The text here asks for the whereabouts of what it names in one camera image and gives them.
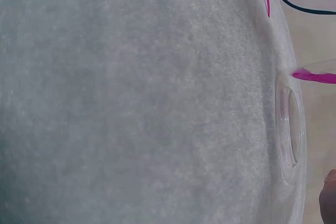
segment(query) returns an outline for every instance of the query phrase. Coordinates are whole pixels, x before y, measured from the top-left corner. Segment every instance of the fuzzy gray fabric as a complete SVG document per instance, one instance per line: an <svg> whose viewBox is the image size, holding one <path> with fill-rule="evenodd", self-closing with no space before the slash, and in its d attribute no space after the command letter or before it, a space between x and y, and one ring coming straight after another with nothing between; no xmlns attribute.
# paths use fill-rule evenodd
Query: fuzzy gray fabric
<svg viewBox="0 0 336 224"><path fill-rule="evenodd" d="M0 0L0 25L1 223L301 223L278 0Z"/></svg>

